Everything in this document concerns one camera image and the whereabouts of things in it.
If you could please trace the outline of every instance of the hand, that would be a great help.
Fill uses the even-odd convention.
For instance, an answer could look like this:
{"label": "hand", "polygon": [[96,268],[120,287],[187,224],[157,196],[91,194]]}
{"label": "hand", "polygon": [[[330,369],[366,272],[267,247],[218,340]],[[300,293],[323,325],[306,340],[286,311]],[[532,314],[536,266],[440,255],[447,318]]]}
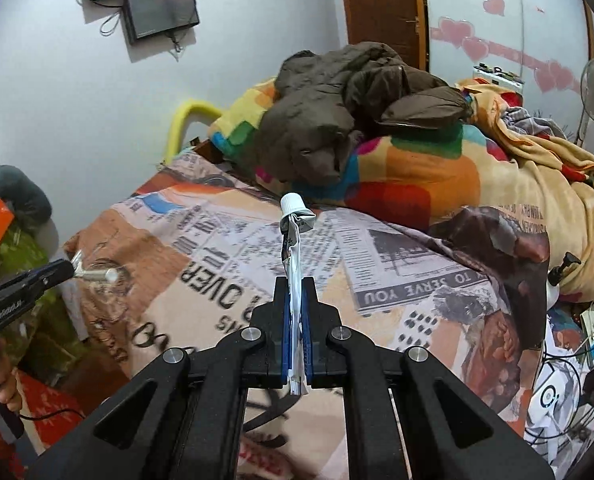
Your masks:
{"label": "hand", "polygon": [[0,337],[0,402],[11,412],[18,412],[22,405],[21,395],[16,388],[16,377],[10,358],[6,354],[6,342]]}

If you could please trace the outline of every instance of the brown jacket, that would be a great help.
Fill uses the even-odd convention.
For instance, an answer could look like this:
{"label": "brown jacket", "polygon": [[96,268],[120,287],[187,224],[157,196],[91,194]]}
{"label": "brown jacket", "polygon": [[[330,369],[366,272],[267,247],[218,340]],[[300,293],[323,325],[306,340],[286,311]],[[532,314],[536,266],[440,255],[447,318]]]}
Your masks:
{"label": "brown jacket", "polygon": [[283,62],[275,87],[279,98],[253,149],[256,163],[282,182],[336,184],[363,140],[397,131],[384,123],[437,129],[469,113],[458,90],[383,43],[298,52]]}

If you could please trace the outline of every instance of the pink heart sticker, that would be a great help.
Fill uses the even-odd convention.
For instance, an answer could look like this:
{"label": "pink heart sticker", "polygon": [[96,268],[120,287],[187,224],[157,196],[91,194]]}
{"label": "pink heart sticker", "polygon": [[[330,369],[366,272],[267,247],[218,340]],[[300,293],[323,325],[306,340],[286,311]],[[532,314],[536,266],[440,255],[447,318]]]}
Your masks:
{"label": "pink heart sticker", "polygon": [[542,93],[550,92],[555,88],[555,78],[546,67],[536,68],[533,72],[533,77]]}
{"label": "pink heart sticker", "polygon": [[573,84],[574,77],[570,68],[563,67],[557,61],[549,61],[548,70],[555,78],[557,90],[565,90]]}
{"label": "pink heart sticker", "polygon": [[473,62],[478,62],[488,56],[488,43],[477,38],[464,38],[462,40],[464,52]]}
{"label": "pink heart sticker", "polygon": [[462,45],[464,38],[474,36],[475,34],[475,28],[471,22],[464,20],[455,22],[455,20],[451,20],[445,16],[439,18],[439,28],[442,31],[444,39],[453,43],[455,48],[459,48]]}
{"label": "pink heart sticker", "polygon": [[489,14],[504,16],[504,9],[506,8],[506,2],[504,0],[484,0],[483,5],[484,10]]}

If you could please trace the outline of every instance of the metal screw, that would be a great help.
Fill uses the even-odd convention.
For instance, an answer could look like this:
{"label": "metal screw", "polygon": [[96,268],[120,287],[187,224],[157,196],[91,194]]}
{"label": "metal screw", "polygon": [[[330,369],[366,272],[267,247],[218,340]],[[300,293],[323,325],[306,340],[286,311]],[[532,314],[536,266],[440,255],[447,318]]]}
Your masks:
{"label": "metal screw", "polygon": [[181,361],[184,358],[184,352],[181,348],[169,348],[164,352],[164,361],[168,364],[175,364]]}
{"label": "metal screw", "polygon": [[413,359],[413,361],[423,363],[428,359],[428,352],[421,346],[413,346],[413,348],[408,349],[408,357]]}
{"label": "metal screw", "polygon": [[347,326],[336,326],[330,331],[330,335],[335,339],[343,341],[344,339],[348,339],[350,336],[352,336],[353,333],[350,332],[350,329]]}
{"label": "metal screw", "polygon": [[249,326],[241,331],[241,336],[246,341],[257,341],[261,337],[261,330],[254,326]]}

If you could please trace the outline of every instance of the wooden door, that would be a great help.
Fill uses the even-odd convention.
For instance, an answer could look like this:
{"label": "wooden door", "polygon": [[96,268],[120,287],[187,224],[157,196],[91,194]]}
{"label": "wooden door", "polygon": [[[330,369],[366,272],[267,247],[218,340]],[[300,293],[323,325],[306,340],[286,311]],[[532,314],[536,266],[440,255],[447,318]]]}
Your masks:
{"label": "wooden door", "polygon": [[344,0],[350,43],[390,45],[409,65],[426,70],[424,0]]}

